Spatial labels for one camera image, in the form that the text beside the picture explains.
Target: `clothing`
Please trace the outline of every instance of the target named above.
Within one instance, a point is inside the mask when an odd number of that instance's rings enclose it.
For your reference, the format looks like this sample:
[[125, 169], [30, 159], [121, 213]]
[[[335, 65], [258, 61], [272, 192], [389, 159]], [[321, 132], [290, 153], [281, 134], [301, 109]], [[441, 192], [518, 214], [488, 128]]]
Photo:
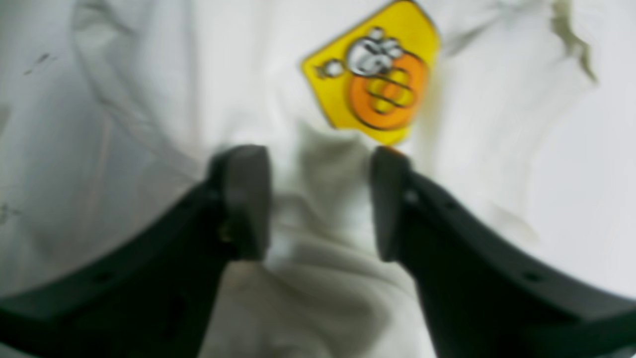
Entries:
[[[0, 196], [12, 213], [0, 226], [0, 296], [105, 254], [201, 180], [211, 154], [255, 143], [272, 158], [272, 247], [262, 264], [228, 267], [201, 358], [434, 357], [412, 279], [377, 258], [368, 159], [378, 142], [334, 129], [301, 70], [390, 2], [0, 4], [15, 15], [0, 22]], [[620, 105], [618, 76], [633, 73], [626, 58], [636, 55], [623, 40], [636, 32], [626, 14], [636, 8], [417, 4], [442, 50], [396, 148], [507, 240], [559, 262], [550, 247], [576, 244], [550, 246], [532, 225], [532, 159], [560, 117], [582, 115], [585, 99], [598, 98], [598, 116]], [[41, 43], [24, 47], [5, 29]]]

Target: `printed graphic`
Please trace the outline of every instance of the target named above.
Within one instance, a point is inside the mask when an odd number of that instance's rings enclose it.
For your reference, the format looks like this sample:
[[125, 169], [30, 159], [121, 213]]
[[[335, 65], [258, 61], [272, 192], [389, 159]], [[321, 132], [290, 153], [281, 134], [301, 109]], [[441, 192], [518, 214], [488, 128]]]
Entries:
[[438, 48], [431, 21], [402, 0], [311, 55], [303, 72], [334, 127], [390, 145], [408, 134]]

